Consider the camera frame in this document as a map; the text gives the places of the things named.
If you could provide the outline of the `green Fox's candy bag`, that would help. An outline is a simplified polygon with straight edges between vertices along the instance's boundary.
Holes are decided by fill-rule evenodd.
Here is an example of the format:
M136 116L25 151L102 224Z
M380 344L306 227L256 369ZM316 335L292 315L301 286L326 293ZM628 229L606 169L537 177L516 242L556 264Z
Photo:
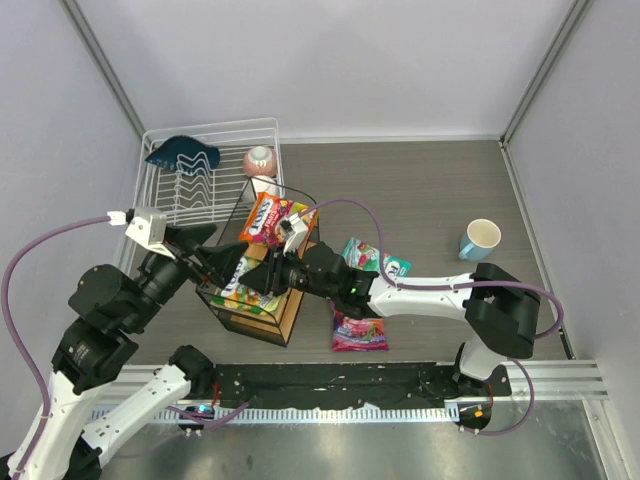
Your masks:
M236 266L230 282L212 295L210 303L258 316L274 314L278 310L281 296L263 295L240 283L240 277L258 265L258 260L243 256Z

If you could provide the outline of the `orange Fox's fruits candy bag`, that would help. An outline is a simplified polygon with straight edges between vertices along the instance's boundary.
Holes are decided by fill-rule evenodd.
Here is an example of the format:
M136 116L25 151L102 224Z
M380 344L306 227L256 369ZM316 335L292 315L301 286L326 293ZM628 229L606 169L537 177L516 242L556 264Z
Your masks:
M284 234L279 223L294 213L303 216L309 227L308 237L317 220L317 212L308 209L307 205L300 202L261 193L238 235L238 240L266 247L284 246Z

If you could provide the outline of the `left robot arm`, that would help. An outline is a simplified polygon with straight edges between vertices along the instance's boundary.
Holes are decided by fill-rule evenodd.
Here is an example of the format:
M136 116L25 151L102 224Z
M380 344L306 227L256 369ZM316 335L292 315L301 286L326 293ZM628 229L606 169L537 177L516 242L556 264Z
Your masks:
M248 245L207 247L214 226L170 228L145 257L137 278L117 267L87 270L68 304L77 319L39 381L43 395L20 447L1 459L4 479L97 479L118 450L161 410L210 393L213 363L179 347L152 379L95 422L90 413L137 351L141 334L184 283L225 287Z

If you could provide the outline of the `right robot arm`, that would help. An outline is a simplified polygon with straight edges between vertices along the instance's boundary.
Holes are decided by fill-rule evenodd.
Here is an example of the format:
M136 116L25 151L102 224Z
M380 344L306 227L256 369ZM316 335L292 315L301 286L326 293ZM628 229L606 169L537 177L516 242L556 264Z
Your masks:
M272 250L239 281L261 294L293 288L323 297L353 319L419 315L468 324L474 335L459 347L453 365L422 381L440 397L483 391L503 361L533 355L540 297L493 264L448 278L385 278L382 271L349 266L320 242L301 257Z

